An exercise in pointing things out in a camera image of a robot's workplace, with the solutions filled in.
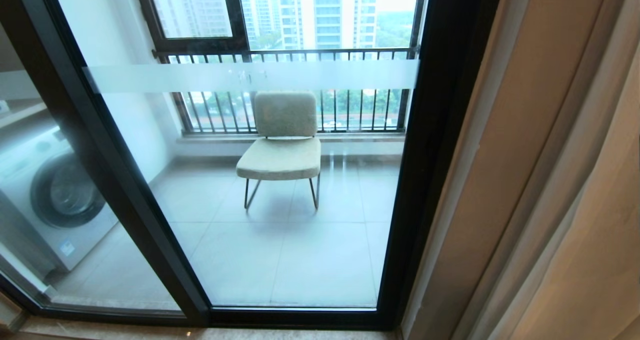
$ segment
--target label sticker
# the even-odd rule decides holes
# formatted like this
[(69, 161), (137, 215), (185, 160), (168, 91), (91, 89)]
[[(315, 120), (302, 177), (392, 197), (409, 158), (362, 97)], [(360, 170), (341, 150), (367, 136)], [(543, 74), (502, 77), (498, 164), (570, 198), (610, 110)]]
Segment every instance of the label sticker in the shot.
[(62, 245), (60, 245), (60, 251), (62, 252), (62, 254), (64, 254), (64, 256), (70, 256), (71, 253), (73, 253), (75, 249), (76, 249), (76, 247), (74, 247), (74, 245), (71, 244), (71, 242), (69, 242), (69, 240), (65, 240), (64, 243), (62, 243)]

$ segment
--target apartment building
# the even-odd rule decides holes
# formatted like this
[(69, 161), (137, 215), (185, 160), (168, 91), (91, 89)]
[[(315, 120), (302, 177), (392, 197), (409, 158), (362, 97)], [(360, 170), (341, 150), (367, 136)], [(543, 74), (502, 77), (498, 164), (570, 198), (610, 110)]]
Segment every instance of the apartment building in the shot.
[(285, 49), (372, 48), (377, 0), (279, 0)]
[(169, 38), (231, 36), (225, 0), (153, 1)]
[[(225, 0), (154, 0), (168, 37), (231, 36)], [(373, 48), (377, 0), (241, 0), (251, 48)], [(280, 34), (272, 43), (263, 36)]]
[(277, 0), (241, 0), (244, 25), (252, 48), (263, 48), (259, 42), (261, 35), (281, 31)]

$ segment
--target chair seat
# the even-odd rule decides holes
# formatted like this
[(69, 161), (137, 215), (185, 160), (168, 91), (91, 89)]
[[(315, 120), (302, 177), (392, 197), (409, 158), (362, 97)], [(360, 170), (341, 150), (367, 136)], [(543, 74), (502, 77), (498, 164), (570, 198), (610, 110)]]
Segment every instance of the chair seat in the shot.
[(256, 140), (235, 168), (238, 176), (259, 180), (313, 178), (320, 173), (320, 140)]

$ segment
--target floor tile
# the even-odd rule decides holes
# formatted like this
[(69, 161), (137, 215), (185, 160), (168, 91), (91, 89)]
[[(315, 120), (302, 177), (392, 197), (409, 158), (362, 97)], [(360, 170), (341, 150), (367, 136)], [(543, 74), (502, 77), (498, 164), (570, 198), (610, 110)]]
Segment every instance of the floor tile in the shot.
[(268, 305), (286, 224), (214, 222), (191, 265), (216, 306)]
[(169, 222), (210, 222), (236, 178), (171, 173), (152, 190)]
[(60, 295), (73, 295), (76, 289), (87, 281), (110, 252), (118, 245), (127, 232), (117, 223), (98, 244), (68, 274), (60, 275), (53, 285)]
[(122, 237), (73, 295), (105, 306), (179, 310), (128, 235)]
[[(400, 163), (334, 157), (321, 166), (318, 211), (306, 179), (263, 181), (246, 211), (235, 163), (179, 163), (153, 181), (215, 305), (375, 306)], [(120, 224), (54, 287), (62, 302), (177, 309)]]
[[(249, 197), (258, 181), (249, 181)], [(214, 217), (215, 222), (286, 222), (293, 199), (295, 180), (261, 181), (251, 206), (245, 210), (246, 179), (237, 178)]]
[(371, 255), (376, 298), (380, 292), (380, 279), (382, 278), (382, 267), (385, 263), (385, 256), (387, 255), (387, 240), (389, 239), (390, 225), (390, 222), (370, 222), (366, 224), (366, 238)]
[(358, 158), (358, 173), (361, 176), (398, 176), (401, 158), (399, 156), (378, 156)]
[(210, 223), (169, 223), (169, 225), (176, 239), (178, 239), (184, 255), (187, 258), (191, 258)]
[(366, 222), (390, 222), (396, 201), (397, 176), (360, 176)]
[(271, 301), (280, 306), (374, 307), (365, 224), (289, 224)]
[(316, 210), (308, 179), (295, 182), (289, 221), (291, 222), (363, 222), (362, 197), (357, 174), (320, 175), (320, 203)]

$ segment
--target metal railing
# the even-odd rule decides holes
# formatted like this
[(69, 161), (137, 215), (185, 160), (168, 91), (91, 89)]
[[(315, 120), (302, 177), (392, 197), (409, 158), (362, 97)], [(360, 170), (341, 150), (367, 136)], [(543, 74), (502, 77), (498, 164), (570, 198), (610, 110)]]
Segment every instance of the metal railing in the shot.
[[(416, 48), (259, 50), (247, 53), (157, 54), (163, 63), (321, 62), (412, 59)], [(316, 90), (318, 132), (402, 132), (409, 89)], [(185, 134), (257, 133), (254, 92), (175, 92)]]

